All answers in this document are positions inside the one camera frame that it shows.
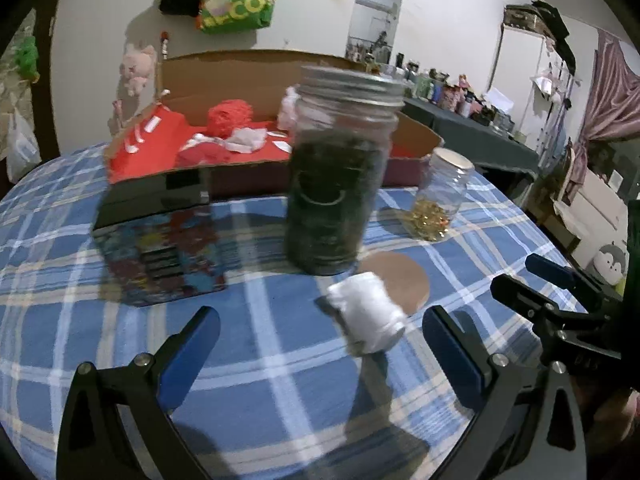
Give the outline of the round beige powder puff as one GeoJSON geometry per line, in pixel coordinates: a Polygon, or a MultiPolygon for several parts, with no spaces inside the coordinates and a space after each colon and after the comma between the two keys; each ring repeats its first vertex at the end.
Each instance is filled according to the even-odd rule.
{"type": "Polygon", "coordinates": [[[431,284],[426,272],[413,258],[399,252],[377,252],[363,258],[357,273],[372,272],[380,278],[387,295],[411,316],[427,303],[431,284]]]}

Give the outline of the white cotton roll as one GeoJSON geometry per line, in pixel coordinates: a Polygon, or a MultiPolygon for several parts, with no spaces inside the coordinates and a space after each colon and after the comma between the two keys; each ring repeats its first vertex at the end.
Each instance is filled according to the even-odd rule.
{"type": "Polygon", "coordinates": [[[354,274],[329,286],[326,299],[365,354],[388,351],[404,336],[407,315],[372,272],[354,274]]]}

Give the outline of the red knitted plush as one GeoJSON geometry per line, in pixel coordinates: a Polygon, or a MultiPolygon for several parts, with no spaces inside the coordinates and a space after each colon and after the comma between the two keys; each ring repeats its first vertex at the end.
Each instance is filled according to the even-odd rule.
{"type": "Polygon", "coordinates": [[[177,168],[190,168],[196,166],[217,166],[230,162],[231,153],[223,146],[205,142],[190,146],[181,150],[175,159],[177,168]]]}

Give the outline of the white tissue cloth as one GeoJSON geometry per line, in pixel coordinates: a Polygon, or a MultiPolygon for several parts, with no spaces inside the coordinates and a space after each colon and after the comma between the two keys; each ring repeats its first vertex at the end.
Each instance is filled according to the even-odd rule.
{"type": "Polygon", "coordinates": [[[266,128],[236,128],[222,141],[222,145],[232,153],[250,154],[264,147],[267,136],[266,128]]]}

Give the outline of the small glass jar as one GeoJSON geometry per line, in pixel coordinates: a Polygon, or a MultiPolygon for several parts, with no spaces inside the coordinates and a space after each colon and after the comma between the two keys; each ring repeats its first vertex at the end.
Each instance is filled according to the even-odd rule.
{"type": "Polygon", "coordinates": [[[402,218],[409,234],[428,242],[442,240],[465,199],[474,170],[469,159],[449,148],[434,148],[425,156],[416,196],[402,218]]]}

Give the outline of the dark green covered table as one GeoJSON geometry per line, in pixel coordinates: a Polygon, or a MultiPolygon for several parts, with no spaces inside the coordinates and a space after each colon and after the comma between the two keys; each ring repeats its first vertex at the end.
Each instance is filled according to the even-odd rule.
{"type": "Polygon", "coordinates": [[[431,128],[444,147],[469,159],[476,169],[504,194],[538,177],[538,156],[530,148],[505,138],[494,129],[420,99],[405,99],[401,110],[431,128]]]}

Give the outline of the colourful printed gift box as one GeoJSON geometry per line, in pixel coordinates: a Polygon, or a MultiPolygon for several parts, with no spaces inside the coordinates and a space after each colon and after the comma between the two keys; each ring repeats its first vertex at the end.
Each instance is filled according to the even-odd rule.
{"type": "Polygon", "coordinates": [[[226,288],[207,174],[150,174],[107,188],[92,237],[122,291],[146,307],[226,288]]]}

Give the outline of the pink curtain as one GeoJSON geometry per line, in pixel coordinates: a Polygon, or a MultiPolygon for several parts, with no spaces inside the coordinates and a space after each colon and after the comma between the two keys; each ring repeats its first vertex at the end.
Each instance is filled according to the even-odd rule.
{"type": "Polygon", "coordinates": [[[591,88],[579,136],[573,144],[574,167],[564,193],[571,204],[585,183],[590,143],[639,136],[639,75],[628,66],[617,38],[598,30],[591,88]]]}

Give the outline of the blue plaid tablecloth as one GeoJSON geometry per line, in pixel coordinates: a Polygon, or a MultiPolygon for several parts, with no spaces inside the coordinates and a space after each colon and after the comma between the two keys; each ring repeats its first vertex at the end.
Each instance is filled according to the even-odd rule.
{"type": "Polygon", "coordinates": [[[55,159],[1,202],[1,423],[30,470],[55,475],[76,367],[155,352],[201,306],[218,344],[174,422],[215,478],[425,479],[470,414],[413,316],[394,348],[357,356],[322,299],[324,276],[283,253],[282,197],[213,206],[227,286],[126,306],[90,230],[107,178],[102,148],[55,159]]]}

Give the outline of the white wardrobe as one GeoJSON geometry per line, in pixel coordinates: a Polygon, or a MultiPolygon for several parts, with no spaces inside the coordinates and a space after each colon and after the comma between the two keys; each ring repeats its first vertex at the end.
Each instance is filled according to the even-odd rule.
{"type": "Polygon", "coordinates": [[[538,155],[547,149],[571,79],[549,37],[501,27],[489,88],[513,103],[509,112],[513,134],[538,155]]]}

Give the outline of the large glass jar dark contents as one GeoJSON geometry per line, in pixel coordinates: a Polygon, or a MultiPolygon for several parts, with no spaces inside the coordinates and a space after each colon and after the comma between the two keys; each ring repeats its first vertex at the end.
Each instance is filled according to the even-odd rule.
{"type": "Polygon", "coordinates": [[[297,88],[284,249],[311,275],[354,264],[383,183],[405,85],[305,65],[297,88]]]}

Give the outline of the red cardboard box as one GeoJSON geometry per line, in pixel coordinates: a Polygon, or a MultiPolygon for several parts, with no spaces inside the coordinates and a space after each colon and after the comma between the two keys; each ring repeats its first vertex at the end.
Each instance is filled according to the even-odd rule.
{"type": "Polygon", "coordinates": [[[111,184],[196,168],[213,197],[277,194],[288,187],[293,88],[306,64],[346,58],[298,51],[197,53],[158,64],[155,101],[104,151],[111,184]]]}

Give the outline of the green plush on door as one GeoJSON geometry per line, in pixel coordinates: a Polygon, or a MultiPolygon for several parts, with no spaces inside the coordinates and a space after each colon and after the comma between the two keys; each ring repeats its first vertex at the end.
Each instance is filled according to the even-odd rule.
{"type": "Polygon", "coordinates": [[[15,51],[14,62],[20,77],[34,84],[39,80],[38,49],[34,36],[25,37],[15,51]]]}

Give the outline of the wall mirror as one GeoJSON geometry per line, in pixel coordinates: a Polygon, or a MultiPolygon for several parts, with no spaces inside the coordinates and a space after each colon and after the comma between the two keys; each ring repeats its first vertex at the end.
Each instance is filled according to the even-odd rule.
{"type": "Polygon", "coordinates": [[[370,55],[390,64],[402,0],[355,0],[345,58],[363,62],[370,55]]]}

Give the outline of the pink plush on wall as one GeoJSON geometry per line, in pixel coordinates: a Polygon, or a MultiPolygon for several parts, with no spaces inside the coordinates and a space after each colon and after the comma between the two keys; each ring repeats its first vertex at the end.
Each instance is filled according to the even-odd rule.
{"type": "Polygon", "coordinates": [[[136,47],[127,44],[120,64],[120,74],[128,96],[141,96],[142,91],[155,73],[157,54],[150,44],[136,47]]]}

